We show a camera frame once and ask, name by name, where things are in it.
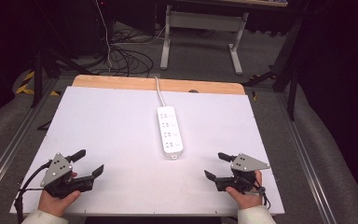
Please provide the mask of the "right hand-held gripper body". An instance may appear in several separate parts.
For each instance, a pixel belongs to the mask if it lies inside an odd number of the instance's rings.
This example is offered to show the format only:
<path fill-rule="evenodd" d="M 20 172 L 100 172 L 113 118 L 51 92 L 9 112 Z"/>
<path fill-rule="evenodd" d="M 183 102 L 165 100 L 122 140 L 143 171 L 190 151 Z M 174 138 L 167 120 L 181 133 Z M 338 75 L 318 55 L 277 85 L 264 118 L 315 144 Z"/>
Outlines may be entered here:
<path fill-rule="evenodd" d="M 217 177 L 214 181 L 218 191 L 232 187 L 238 192 L 265 192 L 265 188 L 256 180 L 255 172 L 269 169 L 270 166 L 262 161 L 240 153 L 230 163 L 231 177 Z"/>

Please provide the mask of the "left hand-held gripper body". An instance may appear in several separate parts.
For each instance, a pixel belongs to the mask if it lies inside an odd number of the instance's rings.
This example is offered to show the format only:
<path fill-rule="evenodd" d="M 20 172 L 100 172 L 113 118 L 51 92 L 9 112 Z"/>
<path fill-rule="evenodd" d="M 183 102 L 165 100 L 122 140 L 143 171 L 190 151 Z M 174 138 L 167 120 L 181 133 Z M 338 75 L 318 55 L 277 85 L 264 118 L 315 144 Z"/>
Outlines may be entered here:
<path fill-rule="evenodd" d="M 85 192 L 92 190 L 94 176 L 73 177 L 72 161 L 77 161 L 84 156 L 80 152 L 78 156 L 72 160 L 71 156 L 64 157 L 61 153 L 57 153 L 51 161 L 51 164 L 43 177 L 40 187 L 44 189 L 53 198 L 63 199 L 70 193 L 78 190 Z"/>

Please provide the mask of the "person's left hand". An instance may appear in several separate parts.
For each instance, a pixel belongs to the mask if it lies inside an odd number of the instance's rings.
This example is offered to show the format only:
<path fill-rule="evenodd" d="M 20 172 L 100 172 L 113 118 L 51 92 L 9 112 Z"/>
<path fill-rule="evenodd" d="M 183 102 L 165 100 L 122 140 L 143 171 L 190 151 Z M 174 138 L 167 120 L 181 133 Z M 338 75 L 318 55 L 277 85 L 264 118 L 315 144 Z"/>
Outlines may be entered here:
<path fill-rule="evenodd" d="M 37 209 L 53 215 L 55 217 L 62 217 L 65 210 L 74 203 L 81 195 L 81 192 L 76 190 L 67 195 L 65 198 L 54 198 L 48 192 L 43 190 L 40 195 Z"/>

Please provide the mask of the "person's right hand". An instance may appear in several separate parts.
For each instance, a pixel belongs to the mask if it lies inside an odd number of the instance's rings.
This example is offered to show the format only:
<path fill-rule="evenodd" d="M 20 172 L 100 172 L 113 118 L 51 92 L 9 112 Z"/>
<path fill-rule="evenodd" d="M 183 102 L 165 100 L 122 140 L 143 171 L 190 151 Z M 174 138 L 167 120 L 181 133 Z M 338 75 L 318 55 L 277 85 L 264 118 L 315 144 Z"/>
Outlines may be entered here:
<path fill-rule="evenodd" d="M 256 207 L 263 204 L 262 195 L 241 194 L 232 187 L 226 187 L 226 192 L 237 203 L 240 210 Z"/>

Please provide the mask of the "white table cover board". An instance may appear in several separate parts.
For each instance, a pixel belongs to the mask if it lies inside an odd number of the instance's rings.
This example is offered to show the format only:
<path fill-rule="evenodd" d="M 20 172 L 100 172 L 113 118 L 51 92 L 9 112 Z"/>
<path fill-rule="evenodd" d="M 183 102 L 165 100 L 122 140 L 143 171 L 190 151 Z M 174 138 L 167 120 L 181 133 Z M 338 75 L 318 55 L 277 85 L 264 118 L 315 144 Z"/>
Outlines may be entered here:
<path fill-rule="evenodd" d="M 161 106 L 172 106 L 178 120 L 184 150 L 176 160 L 163 153 Z M 246 95 L 69 87 L 27 173 L 24 212 L 38 204 L 38 167 L 80 149 L 87 154 L 74 164 L 79 175 L 104 165 L 67 210 L 81 216 L 234 216 L 236 203 L 204 171 L 231 174 L 219 152 L 269 159 Z"/>

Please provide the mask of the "white power strip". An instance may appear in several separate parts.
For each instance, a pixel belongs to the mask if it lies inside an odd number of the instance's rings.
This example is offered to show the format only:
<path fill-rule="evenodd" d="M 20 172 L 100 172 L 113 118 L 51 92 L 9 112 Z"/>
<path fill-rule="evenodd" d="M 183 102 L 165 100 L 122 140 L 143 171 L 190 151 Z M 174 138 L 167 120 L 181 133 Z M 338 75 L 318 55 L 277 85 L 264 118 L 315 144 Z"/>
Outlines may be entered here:
<path fill-rule="evenodd" d="M 176 160 L 183 153 L 184 145 L 176 113 L 172 106 L 158 108 L 158 126 L 164 155 Z"/>

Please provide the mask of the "yellow black floor tape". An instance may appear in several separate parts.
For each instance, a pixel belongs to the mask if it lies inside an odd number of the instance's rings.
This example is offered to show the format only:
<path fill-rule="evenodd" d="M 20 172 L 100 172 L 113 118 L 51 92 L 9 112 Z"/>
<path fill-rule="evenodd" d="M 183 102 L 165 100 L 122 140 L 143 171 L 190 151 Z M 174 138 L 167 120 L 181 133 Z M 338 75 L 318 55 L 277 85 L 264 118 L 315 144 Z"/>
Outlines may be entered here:
<path fill-rule="evenodd" d="M 29 89 L 28 85 L 30 84 L 31 80 L 34 78 L 34 71 L 30 70 L 28 74 L 23 78 L 20 86 L 17 88 L 16 93 L 17 94 L 30 94 L 34 95 L 35 91 L 34 89 Z"/>

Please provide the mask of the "black metal stand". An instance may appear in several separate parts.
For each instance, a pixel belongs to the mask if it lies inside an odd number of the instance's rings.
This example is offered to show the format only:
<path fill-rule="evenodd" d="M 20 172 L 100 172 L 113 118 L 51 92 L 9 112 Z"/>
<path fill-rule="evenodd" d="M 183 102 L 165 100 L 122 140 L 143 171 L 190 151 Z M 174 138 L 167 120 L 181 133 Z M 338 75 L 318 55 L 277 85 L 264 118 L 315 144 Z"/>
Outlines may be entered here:
<path fill-rule="evenodd" d="M 302 19 L 296 19 L 282 45 L 275 63 L 270 67 L 270 70 L 260 77 L 253 77 L 249 81 L 242 83 L 242 86 L 244 87 L 253 87 L 254 85 L 261 83 L 268 78 L 276 77 L 275 82 L 272 85 L 272 89 L 275 92 L 283 92 L 287 86 L 290 86 L 286 106 L 286 111 L 290 120 L 295 119 L 294 110 L 298 78 L 296 76 L 294 53 L 297 35 L 300 31 L 302 23 Z"/>
<path fill-rule="evenodd" d="M 77 55 L 62 11 L 64 2 L 65 0 L 32 0 L 35 11 L 40 17 L 35 30 L 32 108 L 40 105 L 45 96 L 43 71 L 46 71 L 49 78 L 58 78 L 61 75 L 58 61 L 79 74 L 90 74 L 84 65 L 74 62 Z"/>

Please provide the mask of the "aluminium floor rail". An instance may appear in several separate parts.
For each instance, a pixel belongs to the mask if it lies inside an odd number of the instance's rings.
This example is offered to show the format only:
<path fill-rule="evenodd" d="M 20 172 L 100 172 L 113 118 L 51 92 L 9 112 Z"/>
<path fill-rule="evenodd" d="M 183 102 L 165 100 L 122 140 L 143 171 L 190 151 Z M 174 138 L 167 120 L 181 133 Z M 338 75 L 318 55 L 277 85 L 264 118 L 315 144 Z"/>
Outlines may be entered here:
<path fill-rule="evenodd" d="M 337 224 L 337 220 L 324 193 L 323 185 L 315 172 L 307 149 L 302 141 L 300 133 L 298 132 L 296 123 L 292 121 L 288 115 L 284 96 L 282 93 L 276 93 L 275 97 L 277 99 L 281 111 L 283 112 L 285 122 L 288 124 L 290 134 L 294 139 L 296 145 L 296 154 L 301 164 L 303 173 L 307 178 L 312 197 L 316 202 L 321 218 L 324 224 Z"/>
<path fill-rule="evenodd" d="M 47 111 L 45 104 L 58 82 L 56 78 L 44 81 L 42 98 L 36 106 L 33 106 L 33 95 L 16 94 L 11 102 L 0 109 L 0 182 L 19 153 L 39 114 Z"/>

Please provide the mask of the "white metal desk frame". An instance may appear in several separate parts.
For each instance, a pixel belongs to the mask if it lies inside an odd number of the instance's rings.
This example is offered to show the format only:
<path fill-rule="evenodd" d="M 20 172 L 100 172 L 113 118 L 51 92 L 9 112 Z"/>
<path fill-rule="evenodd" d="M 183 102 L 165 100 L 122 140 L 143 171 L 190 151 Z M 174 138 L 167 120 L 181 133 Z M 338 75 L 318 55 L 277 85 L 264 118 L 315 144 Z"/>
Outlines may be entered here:
<path fill-rule="evenodd" d="M 236 38 L 230 43 L 228 51 L 233 63 L 236 75 L 242 74 L 241 62 L 238 55 L 238 47 L 247 23 L 249 14 L 244 12 L 240 17 L 230 17 L 223 15 L 199 14 L 190 12 L 177 12 L 172 10 L 172 6 L 167 5 L 165 10 L 165 36 L 162 47 L 160 68 L 166 70 L 170 57 L 170 29 L 189 28 L 214 31 L 235 32 Z"/>

